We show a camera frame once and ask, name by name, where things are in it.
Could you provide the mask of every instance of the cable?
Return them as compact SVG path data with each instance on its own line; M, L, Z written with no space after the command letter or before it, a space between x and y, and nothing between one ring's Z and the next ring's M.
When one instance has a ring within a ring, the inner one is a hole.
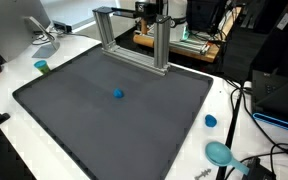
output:
M190 34L190 35L193 35L194 37L196 37L196 38L198 38L198 39L200 39L200 40L202 40L202 41L210 41L210 40L212 40L212 39L208 39L208 38L206 38L206 37L200 36L198 33L199 33L199 32L193 33L192 31L189 31L189 34Z
M49 43L50 41L45 41L45 42L42 42L42 43L32 43L32 45L42 45L42 44L46 44L46 43Z
M215 73L213 73L213 75L218 76L218 77L220 77L220 78L222 78L222 79L224 79L224 80L229 80L229 81L231 81L231 82L235 82L235 83L238 83L238 82L239 82L237 79L235 79L235 78L233 78L233 77L231 77L231 76L228 76L228 75L224 74L224 72L215 72Z
M167 0L167 2L166 2L166 5L167 5L166 15L168 16L168 9L169 9L168 0Z
M276 154L285 154L286 152L285 151L281 151L281 152L275 152L275 153L266 153L266 154L260 154L260 155L256 155L256 156L250 156L250 157L247 157L247 158L245 158L245 159L243 159L243 160L241 160L240 162L241 163L243 163L244 161L246 161L246 160L250 160L250 159L252 159L252 158L255 158L255 157L263 157L263 156L270 156L270 155L276 155ZM232 174L232 172L235 170L235 168L233 167L233 168L231 168L230 169L230 171L227 173L227 175L226 175L226 177L225 177L225 179L224 180L227 180L229 177L230 177L230 175Z
M237 90L239 90L239 89L240 89L240 88L234 89L234 90L232 91L232 93L231 93L231 96L230 96L231 106L232 106L232 109L233 109L233 110L234 110L233 94L234 94Z
M240 87L238 87L236 84L234 84L233 81L230 81L230 80L227 80L227 79L224 79L229 85L233 86L234 88L237 88L239 89Z
M246 106L246 98L245 98L245 94L242 93L243 96L243 100L244 100L244 109L247 112L247 114L252 118L253 122L255 123L255 125L257 126L257 128L263 133L263 135L273 144L276 145L276 147L278 147L279 149L281 149L282 151L285 151L288 154L288 149L285 149L283 147L281 147L279 144L276 144L267 134L266 132L263 130L263 128L257 123L257 121L254 119L254 117L252 116L252 114L249 112L249 110L247 109Z
M87 36L87 35L84 35L84 34L72 34L72 33L59 33L59 32L57 32L57 31L51 31L50 33L55 33L55 34L58 34L58 35L69 35L69 36L82 36L82 37L87 37L87 38L91 38L91 37L89 37L89 36Z
M42 37L36 38L36 40L43 40L43 38L45 37L44 34L41 35Z
M273 175L275 175L275 171L274 171L274 167L273 167L273 150L275 147L279 146L279 145L286 145L288 146L287 143L277 143L277 144L274 144L274 146L271 148L271 152L270 152L270 161L271 161L271 171L273 173Z
M36 40L41 40L41 41L48 41L48 38L46 37L45 39L43 39L43 38L45 38L45 36L43 35L42 37L40 37L40 38L37 38Z
M227 38L226 33L225 33L223 30L221 30L221 29L218 30L218 33L220 33L221 35L224 35L224 36L225 36L221 41L226 41L226 38Z
M55 40L55 37L54 37L52 34L50 34L49 32L46 32L46 34L47 34L48 36L50 36L52 40Z

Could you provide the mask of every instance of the monitor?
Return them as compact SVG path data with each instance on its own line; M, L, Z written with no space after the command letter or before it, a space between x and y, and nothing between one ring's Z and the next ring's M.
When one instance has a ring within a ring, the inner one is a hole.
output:
M279 119L288 125L288 78L253 70L252 86L252 111L255 116L260 115L258 119L266 122L270 117L275 124L278 123L275 119Z
M39 0L0 0L0 55L5 61L16 58L36 39L35 33L41 32L27 17L44 27L51 23Z
M216 34L228 0L187 0L186 21L190 31Z

